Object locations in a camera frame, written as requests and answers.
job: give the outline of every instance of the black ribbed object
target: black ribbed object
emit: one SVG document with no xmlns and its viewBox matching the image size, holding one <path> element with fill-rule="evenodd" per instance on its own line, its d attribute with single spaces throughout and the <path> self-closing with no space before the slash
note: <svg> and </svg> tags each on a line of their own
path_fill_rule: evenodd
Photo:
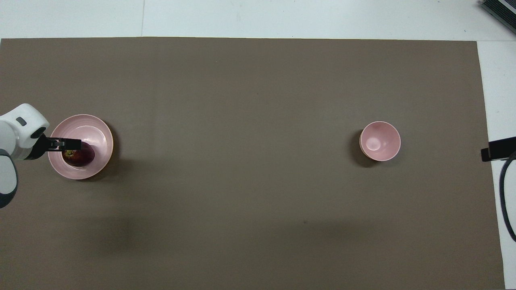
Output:
<svg viewBox="0 0 516 290">
<path fill-rule="evenodd" d="M 481 6 L 516 34 L 516 13 L 504 3 L 516 9 L 515 0 L 484 0 Z"/>
</svg>

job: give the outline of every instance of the black cable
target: black cable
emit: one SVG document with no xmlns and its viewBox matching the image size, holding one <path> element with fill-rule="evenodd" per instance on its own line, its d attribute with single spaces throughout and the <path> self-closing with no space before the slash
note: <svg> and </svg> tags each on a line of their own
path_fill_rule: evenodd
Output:
<svg viewBox="0 0 516 290">
<path fill-rule="evenodd" d="M 514 234 L 514 230 L 511 227 L 511 223 L 509 221 L 509 215 L 507 214 L 507 208 L 505 206 L 505 192 L 504 192 L 504 182 L 505 182 L 505 173 L 507 172 L 507 168 L 513 160 L 516 159 L 516 151 L 513 152 L 509 158 L 505 161 L 504 166 L 502 167 L 502 171 L 500 172 L 500 204 L 502 206 L 502 215 L 504 216 L 505 226 L 507 227 L 507 231 L 509 231 L 509 235 L 511 238 L 516 241 L 516 234 Z"/>
</svg>

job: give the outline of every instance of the brown mat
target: brown mat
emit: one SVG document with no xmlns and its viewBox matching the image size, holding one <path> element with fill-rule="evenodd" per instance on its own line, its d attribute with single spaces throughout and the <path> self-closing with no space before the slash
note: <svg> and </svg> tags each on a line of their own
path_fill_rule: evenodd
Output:
<svg viewBox="0 0 516 290">
<path fill-rule="evenodd" d="M 1 289 L 504 287 L 475 42 L 3 39 L 0 76 L 116 138 L 83 182 L 18 162 Z"/>
</svg>

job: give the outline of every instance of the red fruit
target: red fruit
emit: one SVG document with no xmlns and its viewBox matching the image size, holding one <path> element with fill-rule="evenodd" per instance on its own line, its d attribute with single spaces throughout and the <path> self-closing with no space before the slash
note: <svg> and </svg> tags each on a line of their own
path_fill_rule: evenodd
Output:
<svg viewBox="0 0 516 290">
<path fill-rule="evenodd" d="M 80 150 L 65 150 L 61 154 L 64 162 L 76 167 L 88 165 L 95 158 L 95 151 L 86 142 L 80 143 Z"/>
</svg>

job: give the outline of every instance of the small pink bowl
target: small pink bowl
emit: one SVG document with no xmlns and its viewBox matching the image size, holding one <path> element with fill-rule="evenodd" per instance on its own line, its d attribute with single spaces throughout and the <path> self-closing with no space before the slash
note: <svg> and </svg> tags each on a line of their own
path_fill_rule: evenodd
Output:
<svg viewBox="0 0 516 290">
<path fill-rule="evenodd" d="M 383 121 L 367 125 L 360 134 L 360 149 L 376 161 L 387 161 L 399 152 L 401 137 L 396 128 Z"/>
</svg>

